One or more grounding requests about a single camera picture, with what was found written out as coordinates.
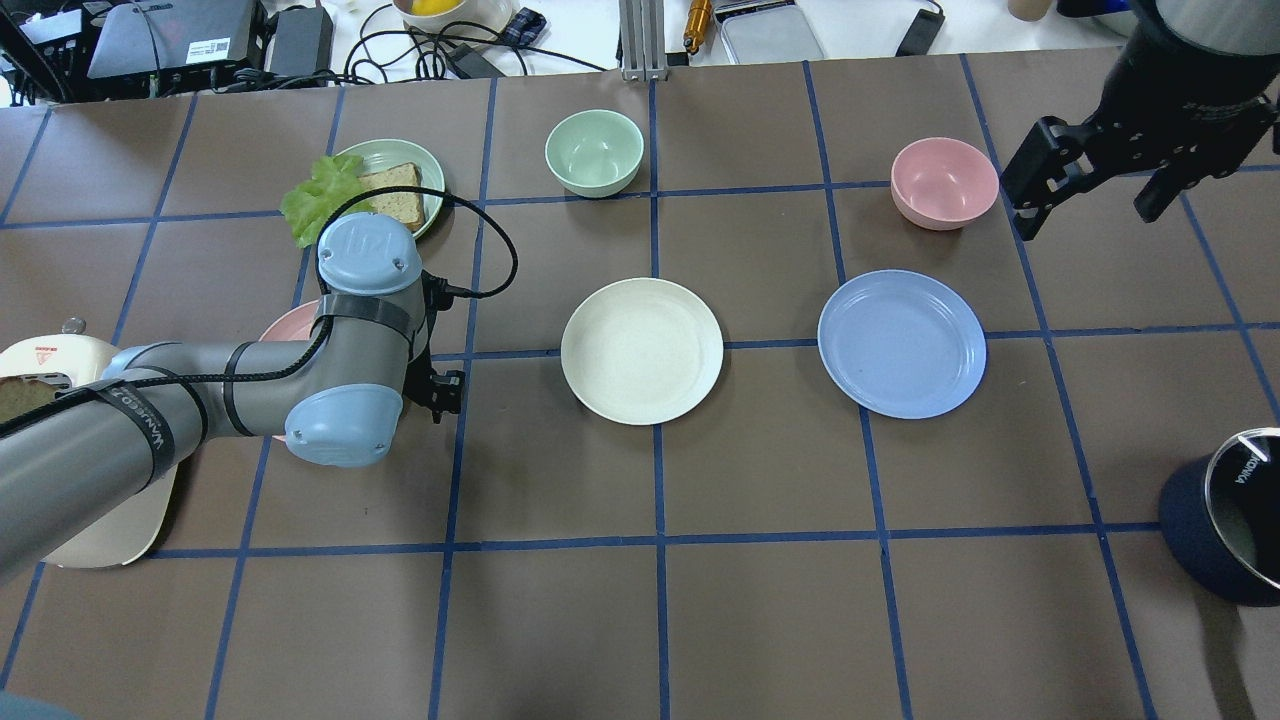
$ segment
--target pink plate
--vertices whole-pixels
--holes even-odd
[[[991,160],[968,142],[927,137],[893,159],[890,190],[908,220],[931,231],[950,231],[991,209],[1000,178]]]
[[[285,341],[285,340],[307,340],[311,337],[311,323],[316,316],[316,305],[319,300],[312,300],[311,302],[305,302],[298,305],[293,310],[280,315],[278,320],[271,323],[271,327],[266,328],[262,341]]]

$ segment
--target screw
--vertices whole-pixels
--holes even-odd
[[[83,334],[86,323],[82,318],[67,318],[63,320],[63,334]]]

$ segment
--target power adapter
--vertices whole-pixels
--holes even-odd
[[[927,55],[929,47],[933,46],[933,38],[942,29],[942,20],[945,19],[946,15],[934,13],[933,10],[920,10],[916,13],[915,19],[911,20],[911,27],[906,28],[902,44],[897,46],[897,56]]]
[[[449,56],[449,68],[453,74],[462,79],[472,79],[481,77],[506,77],[502,70],[495,68],[493,63],[484,59],[484,55],[476,53],[470,45],[458,45],[453,50],[447,53]]]
[[[271,63],[276,77],[306,77],[329,69],[333,55],[333,20],[324,8],[297,8],[276,15],[271,41]],[[316,81],[315,85],[324,85]]]

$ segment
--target blue plate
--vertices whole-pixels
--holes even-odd
[[[987,340],[969,304],[909,270],[840,286],[818,320],[818,352],[849,397],[908,420],[954,410],[987,368]]]

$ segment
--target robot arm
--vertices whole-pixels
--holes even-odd
[[[1280,0],[1130,0],[1138,28],[1084,123],[1041,118],[1001,184],[1032,240],[1073,195],[1156,170],[1134,200],[1153,222],[1202,178],[1234,173],[1276,124]],[[1280,127],[1274,150],[1280,152]]]
[[[342,217],[316,251],[333,292],[310,342],[125,350],[104,380],[0,437],[0,582],[209,438],[284,434],[305,460],[360,466],[389,451],[402,391],[436,418],[460,410],[461,373],[431,373],[426,345],[435,311],[470,291],[424,273],[385,215]]]

